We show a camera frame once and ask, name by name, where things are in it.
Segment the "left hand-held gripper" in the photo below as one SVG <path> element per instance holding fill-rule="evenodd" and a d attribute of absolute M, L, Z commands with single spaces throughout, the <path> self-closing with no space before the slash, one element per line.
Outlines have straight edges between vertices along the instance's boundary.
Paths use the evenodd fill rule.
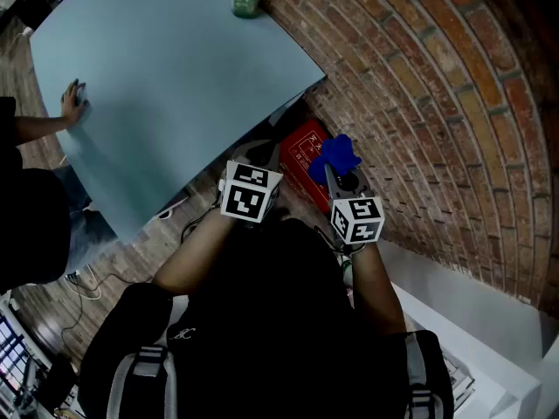
<path fill-rule="evenodd" d="M 253 141 L 239 146 L 226 163 L 218 182 L 220 213 L 248 223 L 262 223 L 273 208 L 283 175 L 280 170 L 280 145 L 266 144 L 265 167 L 251 164 L 246 154 Z"/>

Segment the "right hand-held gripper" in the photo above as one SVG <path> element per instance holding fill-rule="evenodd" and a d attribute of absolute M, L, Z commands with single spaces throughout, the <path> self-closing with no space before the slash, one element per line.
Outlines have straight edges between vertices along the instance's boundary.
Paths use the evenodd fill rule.
<path fill-rule="evenodd" d="M 336 245 L 364 245 L 376 242 L 385 221 L 382 201 L 365 174 L 354 168 L 338 175 L 329 162 L 324 172 L 330 197 L 330 225 Z"/>

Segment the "blue wiping cloth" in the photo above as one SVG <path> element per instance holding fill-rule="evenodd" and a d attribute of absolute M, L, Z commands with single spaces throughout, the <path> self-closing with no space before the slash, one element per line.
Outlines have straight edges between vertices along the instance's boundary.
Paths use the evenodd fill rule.
<path fill-rule="evenodd" d="M 353 151 L 352 140 L 346 134 L 338 134 L 335 138 L 322 142 L 321 154 L 311 161 L 307 173 L 315 183 L 326 185 L 327 163 L 338 175 L 346 175 L 361 162 L 362 159 Z"/>

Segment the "red box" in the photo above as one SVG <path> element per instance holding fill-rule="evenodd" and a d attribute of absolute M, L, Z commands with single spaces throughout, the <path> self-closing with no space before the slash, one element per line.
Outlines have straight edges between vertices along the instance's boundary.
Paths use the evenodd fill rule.
<path fill-rule="evenodd" d="M 280 164 L 306 191 L 318 209 L 327 214 L 328 190 L 308 174 L 311 162 L 321 155 L 322 143 L 329 137 L 317 119 L 303 122 L 280 143 Z"/>

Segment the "person's right forearm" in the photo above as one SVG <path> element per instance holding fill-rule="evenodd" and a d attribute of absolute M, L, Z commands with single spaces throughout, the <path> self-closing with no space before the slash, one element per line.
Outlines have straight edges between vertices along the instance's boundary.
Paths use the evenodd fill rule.
<path fill-rule="evenodd" d="M 405 333 L 403 309 L 375 242 L 352 255 L 354 306 L 379 335 Z"/>

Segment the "person's left forearm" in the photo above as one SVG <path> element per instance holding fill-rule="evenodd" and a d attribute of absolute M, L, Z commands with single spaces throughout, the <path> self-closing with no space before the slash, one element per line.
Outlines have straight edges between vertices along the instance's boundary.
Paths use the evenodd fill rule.
<path fill-rule="evenodd" d="M 175 295 L 191 295 L 208 275 L 236 222 L 212 209 L 160 267 L 152 283 Z"/>

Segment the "light blue table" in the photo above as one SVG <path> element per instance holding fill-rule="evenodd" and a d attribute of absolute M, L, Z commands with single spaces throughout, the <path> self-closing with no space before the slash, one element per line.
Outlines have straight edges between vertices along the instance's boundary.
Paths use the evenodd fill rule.
<path fill-rule="evenodd" d="M 31 36 L 50 115 L 85 82 L 89 107 L 59 143 L 124 243 L 321 68 L 270 16 L 231 0 L 64 0 Z"/>

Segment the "person's black clothing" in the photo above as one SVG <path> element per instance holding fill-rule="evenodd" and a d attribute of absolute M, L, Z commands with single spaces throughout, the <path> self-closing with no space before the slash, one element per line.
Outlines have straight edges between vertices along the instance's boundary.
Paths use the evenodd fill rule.
<path fill-rule="evenodd" d="M 106 419 L 122 359 L 165 336 L 175 359 L 178 419 L 359 417 L 453 419 L 450 376 L 436 336 L 422 334 L 425 382 L 411 383 L 404 337 L 360 322 L 334 255 L 303 222 L 239 228 L 185 313 L 171 296 L 131 285 L 81 365 L 86 419 Z"/>

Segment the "white shelf unit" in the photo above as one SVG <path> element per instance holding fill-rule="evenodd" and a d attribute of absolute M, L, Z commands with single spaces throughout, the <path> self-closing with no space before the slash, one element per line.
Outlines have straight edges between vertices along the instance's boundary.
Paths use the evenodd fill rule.
<path fill-rule="evenodd" d="M 554 326 L 462 273 L 380 240 L 390 280 L 412 325 L 433 331 L 474 380 L 456 419 L 549 419 L 555 384 L 544 354 Z"/>

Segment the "stack of magazines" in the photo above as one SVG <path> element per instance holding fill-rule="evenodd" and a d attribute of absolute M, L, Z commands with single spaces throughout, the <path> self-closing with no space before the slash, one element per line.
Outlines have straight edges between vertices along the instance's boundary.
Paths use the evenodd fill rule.
<path fill-rule="evenodd" d="M 442 353 L 451 380 L 454 413 L 458 414 L 475 392 L 475 379 L 464 362 L 445 348 Z"/>

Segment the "black framed window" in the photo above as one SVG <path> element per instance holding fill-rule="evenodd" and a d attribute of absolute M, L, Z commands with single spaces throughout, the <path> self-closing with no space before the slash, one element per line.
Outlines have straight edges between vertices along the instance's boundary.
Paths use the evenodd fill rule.
<path fill-rule="evenodd" d="M 0 312 L 0 419 L 54 419 L 37 399 L 45 366 Z"/>

